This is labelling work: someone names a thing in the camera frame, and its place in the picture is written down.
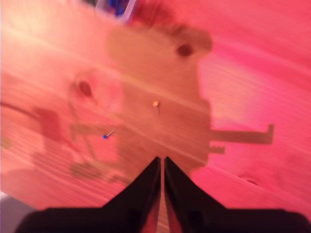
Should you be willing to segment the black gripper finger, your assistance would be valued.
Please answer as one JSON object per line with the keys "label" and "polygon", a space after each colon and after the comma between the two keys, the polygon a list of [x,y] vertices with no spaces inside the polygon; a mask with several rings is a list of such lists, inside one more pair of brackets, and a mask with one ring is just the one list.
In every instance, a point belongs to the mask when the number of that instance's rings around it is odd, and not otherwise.
{"label": "black gripper finger", "polygon": [[171,233],[225,233],[225,207],[199,188],[169,157],[164,160],[165,202]]}
{"label": "black gripper finger", "polygon": [[123,191],[102,207],[104,233],[155,233],[161,196],[156,157]]}

